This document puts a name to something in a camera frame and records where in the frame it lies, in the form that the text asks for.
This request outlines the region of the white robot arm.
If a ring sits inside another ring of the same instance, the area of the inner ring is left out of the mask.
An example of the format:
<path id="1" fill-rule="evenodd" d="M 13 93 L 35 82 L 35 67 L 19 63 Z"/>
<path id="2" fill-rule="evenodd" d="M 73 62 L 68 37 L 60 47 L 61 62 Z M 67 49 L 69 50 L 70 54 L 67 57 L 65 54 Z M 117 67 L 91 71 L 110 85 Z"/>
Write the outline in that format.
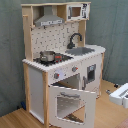
<path id="1" fill-rule="evenodd" d="M 128 83 L 112 92 L 109 95 L 109 100 L 117 105 L 122 105 L 124 108 L 128 108 Z"/>

